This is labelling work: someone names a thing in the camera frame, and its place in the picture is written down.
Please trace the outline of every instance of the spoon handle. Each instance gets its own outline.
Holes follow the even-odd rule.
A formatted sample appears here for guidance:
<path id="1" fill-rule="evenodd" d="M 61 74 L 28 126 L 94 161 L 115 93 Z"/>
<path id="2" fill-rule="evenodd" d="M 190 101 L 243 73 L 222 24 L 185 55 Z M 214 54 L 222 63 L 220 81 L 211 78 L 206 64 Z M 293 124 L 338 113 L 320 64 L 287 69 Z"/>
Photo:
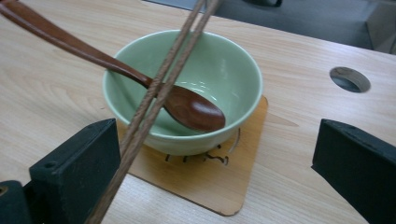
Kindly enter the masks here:
<path id="1" fill-rule="evenodd" d="M 82 59 L 127 76 L 148 88 L 152 79 L 75 38 L 16 0 L 0 0 L 0 13 L 20 27 Z"/>

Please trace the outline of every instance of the green ceramic bowl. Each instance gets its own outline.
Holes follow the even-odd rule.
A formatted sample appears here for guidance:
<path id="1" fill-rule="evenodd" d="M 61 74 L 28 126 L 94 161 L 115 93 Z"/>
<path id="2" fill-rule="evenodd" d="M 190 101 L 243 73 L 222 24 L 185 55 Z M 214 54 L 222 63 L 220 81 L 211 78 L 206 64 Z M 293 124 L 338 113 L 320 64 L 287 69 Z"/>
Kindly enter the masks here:
<path id="1" fill-rule="evenodd" d="M 177 34 L 165 31 L 141 37 L 121 49 L 116 58 L 155 77 Z M 162 109 L 145 144 L 170 155 L 200 154 L 223 143 L 252 114 L 262 97 L 262 73 L 250 55 L 234 42 L 210 33 L 201 35 L 177 85 L 217 105 L 226 125 L 213 133 L 199 133 L 177 123 Z M 129 124 L 147 91 L 111 71 L 105 72 L 103 89 L 108 106 L 125 124 Z"/>

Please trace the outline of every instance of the chopstick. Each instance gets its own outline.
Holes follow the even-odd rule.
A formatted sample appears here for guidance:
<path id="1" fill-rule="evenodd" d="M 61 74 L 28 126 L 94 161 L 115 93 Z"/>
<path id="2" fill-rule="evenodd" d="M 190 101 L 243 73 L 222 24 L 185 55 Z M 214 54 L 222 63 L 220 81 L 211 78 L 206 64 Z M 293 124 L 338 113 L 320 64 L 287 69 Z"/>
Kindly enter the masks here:
<path id="1" fill-rule="evenodd" d="M 177 53 L 179 52 L 182 44 L 184 43 L 186 37 L 190 33 L 190 29 L 192 27 L 193 22 L 195 21 L 201 7 L 204 5 L 205 0 L 198 0 L 194 9 L 192 10 L 191 14 L 185 21 L 183 27 L 180 30 L 180 33 L 175 40 L 173 47 L 169 50 L 168 55 L 166 56 L 165 60 L 163 61 L 163 65 L 160 68 L 158 75 L 153 79 L 148 91 L 142 100 L 137 112 L 135 113 L 131 124 L 128 127 L 128 130 L 120 144 L 120 154 L 121 154 L 121 162 L 120 168 L 113 176 L 111 182 L 109 183 L 106 192 L 99 200 L 99 202 L 94 207 L 92 213 L 88 217 L 86 223 L 100 223 L 103 217 L 106 214 L 108 207 L 111 205 L 113 198 L 117 194 L 118 189 L 127 175 L 129 168 L 131 167 L 134 158 L 136 157 L 137 153 L 139 152 L 140 148 L 143 145 L 143 142 L 146 136 L 149 133 L 149 129 L 151 128 L 154 120 L 157 118 L 160 109 L 163 107 L 165 99 L 172 89 L 173 85 L 176 82 L 178 75 L 180 74 L 181 70 L 185 62 L 187 61 L 188 57 L 190 56 L 194 45 L 198 41 L 199 36 L 203 32 L 205 25 L 207 24 L 210 16 L 216 11 L 220 0 L 212 0 L 209 1 L 209 5 L 206 9 L 205 14 L 199 20 L 198 24 L 196 25 L 195 30 L 192 33 L 192 36 L 187 43 L 187 46 L 181 52 L 174 69 L 170 72 L 170 75 L 166 82 L 163 83 L 163 79 L 165 75 L 168 73 L 169 68 L 173 61 L 175 60 Z M 148 112 L 150 103 L 157 95 L 157 100 L 153 107 Z"/>

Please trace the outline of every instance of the bowl rim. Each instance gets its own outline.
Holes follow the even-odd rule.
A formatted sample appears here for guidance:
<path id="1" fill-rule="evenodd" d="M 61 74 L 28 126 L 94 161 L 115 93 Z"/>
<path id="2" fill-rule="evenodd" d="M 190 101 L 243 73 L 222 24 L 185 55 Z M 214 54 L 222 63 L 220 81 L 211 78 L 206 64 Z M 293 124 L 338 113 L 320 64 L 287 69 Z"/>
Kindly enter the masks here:
<path id="1" fill-rule="evenodd" d="M 180 30 L 165 30 L 165 31 L 160 31 L 160 32 L 156 32 L 156 33 L 152 33 L 152 34 L 148 34 L 148 35 L 141 36 L 141 37 L 139 37 L 139 38 L 133 40 L 132 42 L 128 43 L 128 44 L 125 45 L 123 48 L 121 48 L 121 49 L 115 54 L 114 57 L 115 57 L 115 58 L 118 58 L 118 57 L 121 55 L 121 53 L 122 53 L 124 50 L 126 50 L 127 48 L 129 48 L 131 45 L 133 45 L 133 44 L 135 44 L 136 42 L 141 41 L 141 40 L 143 40 L 143 39 L 145 39 L 145 38 L 148 38 L 148 37 L 150 37 L 150 36 L 153 36 L 153 35 L 162 35 L 162 34 L 166 34 L 166 33 L 177 33 L 177 32 L 180 32 Z M 243 49 L 241 46 L 239 46 L 238 44 L 236 44 L 235 42 L 233 42 L 232 40 L 230 40 L 230 39 L 228 39 L 228 38 L 226 38 L 226 37 L 224 37 L 224 36 L 216 35 L 216 34 L 213 34 L 213 33 L 210 33 L 210 32 L 203 32 L 202 35 L 212 35 L 212 36 L 214 36 L 214 37 L 216 37 L 216 38 L 220 38 L 220 39 L 222 39 L 222 40 L 224 40 L 224 41 L 226 41 L 226 42 L 228 42 L 228 43 L 234 45 L 235 47 L 237 47 L 238 49 L 240 49 L 242 52 L 244 52 L 244 53 L 246 54 L 247 58 L 248 58 L 248 59 L 252 62 L 252 64 L 254 65 L 255 74 L 259 74 L 259 75 L 258 75 L 258 77 L 259 77 L 259 78 L 258 78 L 258 80 L 259 80 L 259 92 L 258 92 L 256 98 L 254 99 L 252 106 L 251 106 L 250 109 L 244 114 L 244 116 L 242 116 L 241 118 L 235 120 L 233 123 L 230 123 L 229 125 L 227 125 L 226 127 L 222 128 L 222 129 L 216 130 L 216 131 L 211 132 L 211 133 L 198 133 L 198 134 L 196 134 L 196 135 L 187 135 L 187 136 L 184 136 L 184 135 L 183 135 L 183 136 L 167 135 L 167 134 L 161 134 L 161 133 L 153 133 L 152 131 L 149 131 L 149 132 L 148 132 L 148 135 L 150 135 L 151 137 L 159 138 L 159 139 L 162 139 L 162 140 L 181 140 L 181 141 L 183 141 L 183 140 L 188 140 L 188 141 L 190 141 L 190 140 L 199 140 L 199 139 L 209 138 L 209 137 L 212 137 L 212 136 L 221 134 L 221 133 L 226 133 L 226 132 L 228 132 L 228 131 L 230 131 L 230 130 L 232 130 L 232 129 L 237 128 L 237 127 L 240 126 L 240 125 L 241 125 L 241 124 L 253 113 L 253 111 L 257 108 L 257 106 L 258 106 L 258 104 L 259 104 L 259 102 L 260 102 L 260 99 L 262 98 L 262 93 L 263 93 L 263 78 L 262 78 L 261 69 L 260 69 L 260 67 L 257 65 L 256 61 L 253 59 L 253 57 L 252 57 L 245 49 Z M 105 74 L 104 74 L 104 77 L 103 77 L 103 81 L 102 81 L 102 86 L 103 86 L 102 89 L 103 89 L 103 93 L 104 93 L 104 96 L 105 96 L 105 100 L 106 100 L 106 102 L 107 102 L 107 105 L 110 107 L 110 110 L 115 114 L 115 116 L 118 117 L 123 123 L 129 124 L 131 121 L 125 119 L 125 118 L 114 108 L 114 105 L 111 104 L 111 101 L 110 101 L 110 99 L 109 99 L 108 93 L 106 92 L 106 85 L 105 85 L 105 84 L 106 84 L 106 79 L 107 79 L 108 76 L 110 76 L 111 73 L 113 73 L 113 72 L 111 72 L 111 71 L 109 71 L 109 70 L 106 70 L 106 71 L 105 71 Z"/>

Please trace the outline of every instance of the coaster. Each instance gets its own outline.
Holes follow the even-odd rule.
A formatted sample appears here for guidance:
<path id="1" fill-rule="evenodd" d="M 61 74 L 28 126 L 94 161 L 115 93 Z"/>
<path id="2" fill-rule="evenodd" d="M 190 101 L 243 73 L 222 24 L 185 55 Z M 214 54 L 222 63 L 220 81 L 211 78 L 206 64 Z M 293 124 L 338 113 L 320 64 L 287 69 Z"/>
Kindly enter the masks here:
<path id="1" fill-rule="evenodd" d="M 169 156 L 143 146 L 129 173 L 219 215 L 235 215 L 245 201 L 267 107 L 262 97 L 239 132 L 205 154 Z M 119 122 L 118 129 L 123 136 L 126 126 Z"/>

